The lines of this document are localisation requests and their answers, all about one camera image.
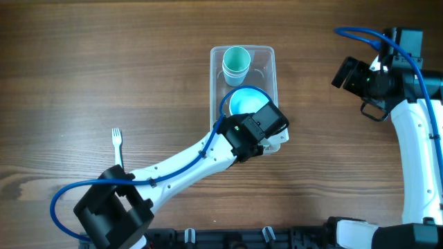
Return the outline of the blue plastic cup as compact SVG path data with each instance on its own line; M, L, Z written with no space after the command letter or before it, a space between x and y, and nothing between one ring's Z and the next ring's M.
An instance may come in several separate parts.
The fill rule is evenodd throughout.
M244 77L238 77L238 78L226 77L224 75L224 79L225 79L227 85L232 86L232 87L240 86L243 83L245 77L246 77L246 75Z

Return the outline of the blue plastic bowl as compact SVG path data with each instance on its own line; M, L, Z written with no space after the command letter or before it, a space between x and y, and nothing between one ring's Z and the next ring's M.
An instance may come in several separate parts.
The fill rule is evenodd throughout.
M229 111L231 115L256 113L269 99L255 89L240 89L230 97Z

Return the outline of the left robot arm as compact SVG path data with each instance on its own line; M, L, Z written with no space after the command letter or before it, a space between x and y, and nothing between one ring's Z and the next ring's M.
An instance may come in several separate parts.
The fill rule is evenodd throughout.
M97 248L143 246L154 214L174 195L235 163L262 155L265 138L289 121L272 102L255 113L220 116L198 143L153 166L126 173L104 171L73 211Z

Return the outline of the green plastic cup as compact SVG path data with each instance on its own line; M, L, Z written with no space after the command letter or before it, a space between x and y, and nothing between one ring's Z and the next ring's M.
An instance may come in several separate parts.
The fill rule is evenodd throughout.
M250 53L241 46L232 46L226 50L223 56L225 69L232 74L240 74L246 71L251 64Z

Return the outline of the pink plastic cup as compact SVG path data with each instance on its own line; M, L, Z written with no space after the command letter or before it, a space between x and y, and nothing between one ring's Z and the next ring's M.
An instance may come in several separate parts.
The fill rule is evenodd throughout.
M244 77L248 73L248 68L245 71L241 71L239 73L231 72L226 67L223 67L222 69L226 77L233 77L233 78Z

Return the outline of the light blue plastic fork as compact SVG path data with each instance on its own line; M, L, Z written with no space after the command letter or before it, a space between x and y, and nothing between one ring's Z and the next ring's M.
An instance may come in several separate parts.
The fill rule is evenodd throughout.
M111 133L112 133L112 143L114 146L115 164L120 165L123 168L124 167L123 157L121 154L123 137L122 137L121 131L118 127L116 127L111 130Z

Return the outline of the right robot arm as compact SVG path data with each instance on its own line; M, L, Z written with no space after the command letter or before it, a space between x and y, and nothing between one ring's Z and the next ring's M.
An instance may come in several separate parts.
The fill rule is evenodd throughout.
M401 224L382 227L331 217L326 242L341 248L442 247L442 73L422 68L423 32L411 28L340 27L335 33L370 45L371 64L346 57L332 85L360 97L390 118L404 180Z

